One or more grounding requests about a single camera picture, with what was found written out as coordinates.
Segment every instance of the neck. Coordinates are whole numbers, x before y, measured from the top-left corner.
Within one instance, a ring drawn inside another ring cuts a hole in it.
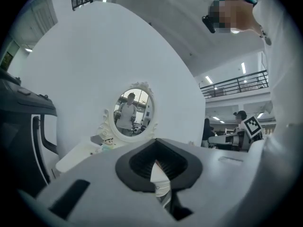
[[[256,21],[254,15],[252,13],[252,10],[253,10],[253,4],[247,3],[246,6],[244,7],[244,12],[245,12],[246,18],[247,18],[248,30],[252,30],[256,34],[262,36],[260,24]]]

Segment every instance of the necklace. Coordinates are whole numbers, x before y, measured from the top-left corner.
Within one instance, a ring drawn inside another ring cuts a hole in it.
[[[266,36],[266,33],[264,32],[262,26],[260,26],[260,29],[261,29],[261,31],[262,31],[262,35],[260,35],[260,38],[264,38],[265,43],[266,43],[267,45],[271,45],[271,40],[270,40],[270,38],[268,38],[268,37]]]

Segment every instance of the white ornate mirror frame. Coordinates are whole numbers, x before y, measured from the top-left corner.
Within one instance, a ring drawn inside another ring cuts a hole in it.
[[[106,140],[109,138],[114,138],[113,142],[116,144],[116,147],[123,146],[123,145],[129,144],[131,142],[153,139],[155,136],[154,132],[158,125],[156,123],[157,107],[155,104],[155,98],[154,98],[152,90],[149,88],[148,83],[147,82],[133,83],[129,88],[120,92],[117,95],[117,97],[115,97],[115,98],[119,98],[124,92],[126,92],[130,89],[141,89],[148,94],[149,98],[151,99],[152,108],[153,108],[152,119],[150,121],[150,124],[146,127],[146,129],[141,134],[133,136],[133,137],[125,136],[118,131],[118,129],[116,128],[115,122],[114,122],[114,109],[115,109],[115,105],[116,105],[116,101],[115,101],[110,109],[104,110],[103,122],[99,126],[97,133],[98,133],[98,135],[100,135],[100,137],[103,140]]]

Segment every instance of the oval mirror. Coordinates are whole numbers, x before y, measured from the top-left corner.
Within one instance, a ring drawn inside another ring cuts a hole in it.
[[[125,136],[137,136],[149,126],[153,110],[152,100],[144,90],[127,90],[116,102],[115,126]]]

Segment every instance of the fluorescent light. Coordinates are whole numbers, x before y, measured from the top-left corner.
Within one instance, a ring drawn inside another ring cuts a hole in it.
[[[262,115],[263,115],[263,113],[260,113],[259,116],[257,117],[257,119],[260,118]]]
[[[205,78],[209,81],[210,84],[213,83],[213,82],[210,80],[209,76],[206,76]]]
[[[245,73],[246,73],[246,69],[245,69],[245,64],[244,64],[244,62],[241,64],[241,66],[242,66],[243,74],[245,74]]]
[[[240,32],[240,31],[231,29],[231,32],[234,33],[234,34],[237,34],[237,33]]]

